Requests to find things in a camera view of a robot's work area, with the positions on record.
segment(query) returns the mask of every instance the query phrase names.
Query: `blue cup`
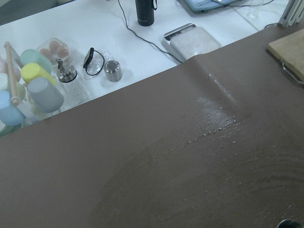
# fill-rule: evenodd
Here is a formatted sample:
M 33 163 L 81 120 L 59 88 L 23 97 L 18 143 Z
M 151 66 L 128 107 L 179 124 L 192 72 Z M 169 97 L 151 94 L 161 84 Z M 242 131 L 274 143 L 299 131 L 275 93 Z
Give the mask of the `blue cup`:
M 11 102 L 8 91 L 0 91 L 0 120 L 7 126 L 16 126 L 25 120 L 25 115 Z

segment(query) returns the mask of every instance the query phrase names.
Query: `gray cup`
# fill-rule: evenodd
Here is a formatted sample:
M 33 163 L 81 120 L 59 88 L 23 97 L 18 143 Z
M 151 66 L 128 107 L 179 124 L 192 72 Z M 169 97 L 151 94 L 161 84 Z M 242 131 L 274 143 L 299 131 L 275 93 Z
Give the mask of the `gray cup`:
M 60 91 L 45 77 L 37 77 L 32 80 L 28 85 L 28 91 L 44 113 L 58 110 L 64 102 Z

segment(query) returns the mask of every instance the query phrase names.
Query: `silver pump head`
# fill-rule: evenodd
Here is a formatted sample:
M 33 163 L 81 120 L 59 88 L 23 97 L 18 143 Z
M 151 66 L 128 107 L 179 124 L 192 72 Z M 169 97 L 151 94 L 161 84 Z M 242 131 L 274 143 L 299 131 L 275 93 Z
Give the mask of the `silver pump head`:
M 58 63 L 57 77 L 60 82 L 68 83 L 73 81 L 77 77 L 77 71 L 73 66 L 63 65 L 61 59 L 58 59 L 57 63 Z

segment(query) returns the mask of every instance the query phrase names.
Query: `black cable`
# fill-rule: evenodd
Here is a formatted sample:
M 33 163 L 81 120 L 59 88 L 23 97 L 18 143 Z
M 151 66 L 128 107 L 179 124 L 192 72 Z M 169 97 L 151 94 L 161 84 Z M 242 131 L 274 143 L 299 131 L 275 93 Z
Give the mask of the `black cable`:
M 101 68 L 100 68 L 100 70 L 96 73 L 96 74 L 89 74 L 88 72 L 87 72 L 87 67 L 89 66 L 89 64 L 90 63 L 88 63 L 87 65 L 86 65 L 86 68 L 85 68 L 85 72 L 88 74 L 88 75 L 90 75 L 90 76 L 95 76 L 95 75 L 98 75 L 99 73 L 100 73 L 100 71 L 104 68 L 104 65 L 105 65 L 105 57 L 100 53 L 100 52 L 98 52 L 98 51 L 96 51 L 96 50 L 94 50 L 94 52 L 97 52 L 98 54 L 100 54 L 100 56 L 103 58 L 103 64 L 102 64 L 102 66 L 101 66 Z
M 272 26 L 272 25 L 277 25 L 277 23 L 268 24 L 264 27 L 264 29 L 266 29 L 267 27 Z
M 229 3 L 229 4 L 224 4 L 224 3 L 219 2 L 219 1 L 217 1 L 217 0 L 211 0 L 211 1 L 218 3 L 218 4 L 222 5 L 223 7 L 226 7 L 226 6 L 230 6 L 230 7 L 260 6 L 260 5 L 240 5 L 240 6 L 232 5 L 232 6 L 231 6 L 231 4 L 232 4 L 233 2 L 232 2 L 232 3 Z M 262 4 L 262 6 L 267 5 L 267 4 L 269 4 L 269 3 L 273 2 L 273 1 L 274 1 L 274 0 L 271 0 L 271 1 L 269 1 L 269 2 L 266 2 L 266 3 Z
M 118 4 L 119 4 L 119 6 L 120 6 L 120 9 L 121 9 L 122 12 L 123 12 L 123 17 L 124 17 L 124 21 L 125 21 L 125 26 L 127 27 L 128 30 L 130 30 L 130 31 L 131 31 L 136 37 L 138 37 L 139 39 L 141 39 L 141 40 L 143 40 L 143 41 L 145 41 L 145 42 L 147 42 L 147 43 L 149 43 L 149 44 L 152 44 L 153 46 L 155 46 L 155 47 L 156 47 L 159 51 L 161 51 L 162 53 L 165 53 L 165 54 L 167 54 L 167 55 L 173 57 L 173 58 L 174 58 L 176 61 L 178 61 L 179 63 L 182 63 L 182 62 L 179 61 L 173 54 L 171 54 L 171 53 L 169 53 L 169 52 L 166 52 L 166 51 L 160 49 L 156 44 L 154 44 L 153 42 L 148 41 L 148 40 L 146 40 L 146 39 L 144 39 L 144 38 L 138 36 L 138 35 L 136 34 L 136 32 L 134 32 L 132 29 L 130 29 L 130 28 L 128 27 L 127 18 L 125 17 L 124 10 L 123 10 L 123 8 L 122 8 L 122 6 L 121 6 L 119 0 L 118 0 Z

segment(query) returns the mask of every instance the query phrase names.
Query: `glass bottle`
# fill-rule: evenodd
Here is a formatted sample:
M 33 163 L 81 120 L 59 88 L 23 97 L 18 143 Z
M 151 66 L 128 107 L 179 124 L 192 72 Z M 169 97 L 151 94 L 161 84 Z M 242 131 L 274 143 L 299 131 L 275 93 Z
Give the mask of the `glass bottle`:
M 67 94 L 68 102 L 73 106 L 81 105 L 90 101 L 89 92 L 72 65 L 63 65 L 61 59 L 57 60 L 57 77 Z

